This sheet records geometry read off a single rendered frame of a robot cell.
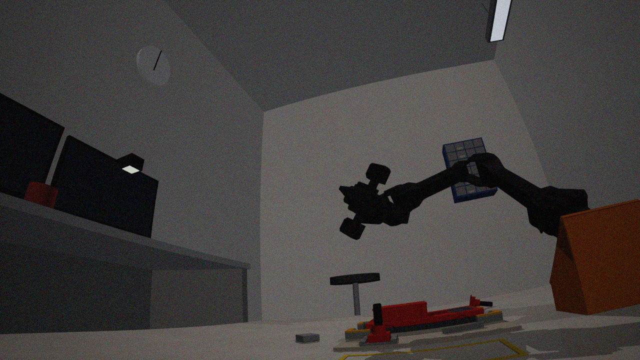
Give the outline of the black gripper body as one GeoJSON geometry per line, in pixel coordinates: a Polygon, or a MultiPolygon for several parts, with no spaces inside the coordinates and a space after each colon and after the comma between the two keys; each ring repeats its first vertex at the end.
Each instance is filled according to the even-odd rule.
{"type": "Polygon", "coordinates": [[[366,227],[361,224],[365,215],[375,218],[381,222],[386,221],[391,216],[393,203],[378,194],[379,190],[377,190],[378,183],[386,185],[390,172],[390,168],[371,162],[370,166],[366,170],[366,178],[370,179],[368,185],[375,188],[374,193],[371,198],[362,196],[361,201],[368,204],[364,214],[359,215],[354,212],[355,216],[353,219],[345,218],[339,227],[339,231],[352,239],[358,240],[361,238],[366,227]]]}

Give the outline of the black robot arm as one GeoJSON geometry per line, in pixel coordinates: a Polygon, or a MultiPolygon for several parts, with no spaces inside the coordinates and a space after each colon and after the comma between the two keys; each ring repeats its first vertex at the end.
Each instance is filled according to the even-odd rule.
{"type": "Polygon", "coordinates": [[[498,187],[526,207],[529,223],[541,234],[558,238],[560,216],[590,210],[584,189],[562,189],[553,186],[537,187],[525,178],[507,170],[494,153],[473,153],[465,161],[458,161],[446,170],[418,183],[407,182],[384,191],[382,198],[391,197],[393,208],[389,218],[379,221],[365,215],[362,224],[386,223],[390,227],[409,223],[410,212],[424,199],[456,183],[471,183],[477,187],[498,187]],[[467,165],[475,162],[479,177],[469,173],[467,165]]]}

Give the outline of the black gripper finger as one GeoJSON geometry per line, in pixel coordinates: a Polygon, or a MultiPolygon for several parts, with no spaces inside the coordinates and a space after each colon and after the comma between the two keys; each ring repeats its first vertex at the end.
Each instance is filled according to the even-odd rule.
{"type": "Polygon", "coordinates": [[[342,188],[345,191],[357,194],[357,195],[362,196],[364,198],[371,198],[371,196],[372,196],[372,194],[374,193],[374,190],[375,190],[374,186],[370,186],[370,185],[362,183],[362,182],[359,183],[358,186],[356,186],[356,187],[340,186],[339,188],[342,188]]]}
{"type": "Polygon", "coordinates": [[[342,189],[342,187],[339,187],[339,191],[341,191],[342,194],[345,196],[345,198],[348,200],[349,202],[348,209],[350,211],[359,215],[363,215],[365,213],[365,210],[368,206],[367,203],[362,202],[361,199],[358,199],[353,194],[349,193],[349,191],[342,189]]]}

